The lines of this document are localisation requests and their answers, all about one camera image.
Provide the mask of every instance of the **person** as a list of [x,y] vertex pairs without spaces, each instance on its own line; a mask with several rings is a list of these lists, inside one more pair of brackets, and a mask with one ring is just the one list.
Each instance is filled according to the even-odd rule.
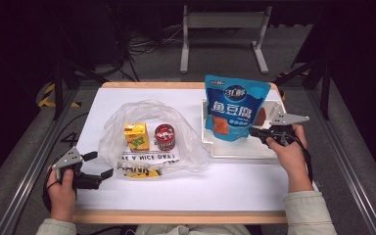
[[[307,142],[304,127],[294,124],[295,134],[304,147]],[[277,154],[279,163],[288,175],[288,194],[283,204],[288,220],[288,235],[337,234],[326,207],[322,193],[313,189],[306,171],[304,153],[300,145],[294,142],[282,146],[272,138],[267,138],[268,146]],[[56,181],[56,173],[50,174],[47,186]],[[72,223],[75,194],[72,186],[72,171],[65,172],[62,184],[53,184],[48,189],[52,209],[50,218],[40,225],[37,235],[60,234],[75,235]],[[250,235],[244,225],[139,225],[135,235]]]

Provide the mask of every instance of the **red can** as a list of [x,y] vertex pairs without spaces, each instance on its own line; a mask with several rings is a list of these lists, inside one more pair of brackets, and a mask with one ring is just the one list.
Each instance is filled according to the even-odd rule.
[[162,124],[155,129],[155,138],[158,148],[162,151],[170,151],[175,147],[175,131],[170,124]]

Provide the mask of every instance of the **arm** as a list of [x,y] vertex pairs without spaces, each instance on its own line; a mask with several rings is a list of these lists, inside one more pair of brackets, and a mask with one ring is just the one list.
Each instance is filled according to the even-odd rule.
[[[305,148],[307,142],[304,128],[294,125],[295,134]],[[267,138],[268,146],[277,154],[279,163],[289,178],[289,194],[283,200],[288,218],[288,235],[336,234],[325,200],[320,192],[314,191],[306,171],[304,152],[296,142],[281,146]]]
[[37,235],[63,234],[75,235],[75,225],[72,223],[72,216],[75,210],[75,193],[72,190],[73,172],[66,170],[63,183],[57,181],[55,170],[51,171],[47,182],[48,194],[51,198],[51,218],[45,219],[39,226]]

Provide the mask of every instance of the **sleeve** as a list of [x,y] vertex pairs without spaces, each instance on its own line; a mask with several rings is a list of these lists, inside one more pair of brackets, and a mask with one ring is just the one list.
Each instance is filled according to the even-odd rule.
[[53,218],[46,218],[38,228],[36,235],[75,235],[75,224]]
[[283,205],[288,218],[288,235],[337,234],[322,193],[290,193],[283,200]]

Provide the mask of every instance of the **white stand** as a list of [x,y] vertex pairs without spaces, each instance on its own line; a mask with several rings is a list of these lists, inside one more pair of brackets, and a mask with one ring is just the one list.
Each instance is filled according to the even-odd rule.
[[253,41],[253,49],[258,59],[258,66],[261,73],[268,73],[268,68],[261,52],[261,43],[267,29],[270,18],[271,7],[267,7],[265,12],[188,12],[187,6],[184,6],[183,31],[184,43],[181,56],[181,73],[188,72],[189,41],[188,28],[207,28],[207,27],[258,27],[258,41]]

